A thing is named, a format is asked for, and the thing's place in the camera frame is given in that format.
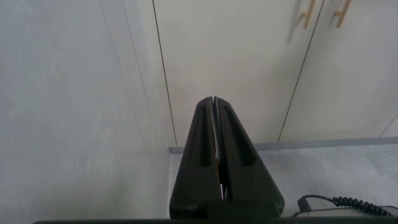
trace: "white door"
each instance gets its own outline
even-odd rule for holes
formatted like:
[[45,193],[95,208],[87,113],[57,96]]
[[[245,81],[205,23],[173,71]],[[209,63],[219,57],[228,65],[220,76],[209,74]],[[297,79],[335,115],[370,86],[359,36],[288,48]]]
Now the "white door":
[[281,141],[379,137],[398,113],[398,1],[325,1]]
[[253,142],[277,141],[322,1],[155,1],[177,146],[196,104],[230,102]]

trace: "coiled cable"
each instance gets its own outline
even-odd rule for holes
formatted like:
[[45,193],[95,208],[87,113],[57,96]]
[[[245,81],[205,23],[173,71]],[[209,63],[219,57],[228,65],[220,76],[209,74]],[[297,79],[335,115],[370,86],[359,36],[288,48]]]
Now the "coiled cable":
[[368,213],[371,215],[392,216],[391,213],[389,213],[387,210],[385,210],[377,205],[373,205],[372,203],[358,200],[356,198],[353,199],[351,197],[350,198],[333,197],[333,199],[330,199],[328,197],[324,197],[321,195],[304,195],[302,198],[300,198],[297,201],[297,203],[298,203],[298,206],[300,207],[301,212],[309,212],[311,210],[306,198],[320,198],[320,199],[327,200],[327,201],[335,204],[337,207],[340,207],[340,206],[351,207],[351,208],[358,209],[362,212],[365,212],[365,213]]

